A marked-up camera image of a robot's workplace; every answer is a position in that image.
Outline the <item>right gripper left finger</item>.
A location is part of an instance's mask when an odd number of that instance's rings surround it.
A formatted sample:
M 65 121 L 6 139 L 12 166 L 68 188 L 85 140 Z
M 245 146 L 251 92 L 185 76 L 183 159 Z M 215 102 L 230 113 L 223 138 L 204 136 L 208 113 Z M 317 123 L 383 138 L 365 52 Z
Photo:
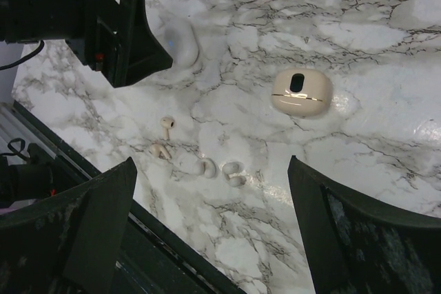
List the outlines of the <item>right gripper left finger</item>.
M 132 206 L 131 158 L 1 215 L 2 293 L 108 293 Z

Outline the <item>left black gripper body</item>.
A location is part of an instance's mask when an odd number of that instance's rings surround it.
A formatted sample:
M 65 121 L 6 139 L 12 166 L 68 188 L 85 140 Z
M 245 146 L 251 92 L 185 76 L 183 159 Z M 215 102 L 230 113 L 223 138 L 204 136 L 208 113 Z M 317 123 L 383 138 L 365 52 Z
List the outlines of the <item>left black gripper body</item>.
M 114 67 L 121 58 L 115 0 L 1 0 L 1 40 L 64 40 L 82 64 Z

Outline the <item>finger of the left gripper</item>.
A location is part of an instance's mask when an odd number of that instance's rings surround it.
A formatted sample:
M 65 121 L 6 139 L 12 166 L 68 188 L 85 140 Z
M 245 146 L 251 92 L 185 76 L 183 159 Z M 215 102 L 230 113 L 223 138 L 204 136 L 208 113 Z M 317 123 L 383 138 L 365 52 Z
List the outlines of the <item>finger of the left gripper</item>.
M 172 57 L 147 22 L 145 0 L 99 0 L 98 57 L 112 87 L 127 87 L 166 69 Z

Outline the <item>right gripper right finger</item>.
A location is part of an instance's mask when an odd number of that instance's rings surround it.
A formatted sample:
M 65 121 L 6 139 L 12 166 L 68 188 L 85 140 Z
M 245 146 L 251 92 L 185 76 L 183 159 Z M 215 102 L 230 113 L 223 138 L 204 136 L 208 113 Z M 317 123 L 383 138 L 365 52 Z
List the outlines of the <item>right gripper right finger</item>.
M 295 156 L 287 173 L 315 292 L 440 292 L 439 218 L 376 200 Z

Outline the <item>white clip earbud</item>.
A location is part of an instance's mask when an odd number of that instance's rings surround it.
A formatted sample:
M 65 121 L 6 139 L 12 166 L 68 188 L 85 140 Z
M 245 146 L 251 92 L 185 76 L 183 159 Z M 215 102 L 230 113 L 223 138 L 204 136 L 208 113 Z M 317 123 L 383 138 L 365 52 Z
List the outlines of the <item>white clip earbud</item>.
M 210 158 L 202 158 L 196 161 L 194 165 L 194 172 L 198 176 L 205 178 L 214 178 L 216 176 L 216 165 Z
M 240 187 L 245 184 L 245 177 L 240 175 L 240 166 L 237 162 L 228 162 L 223 165 L 222 173 L 230 187 Z

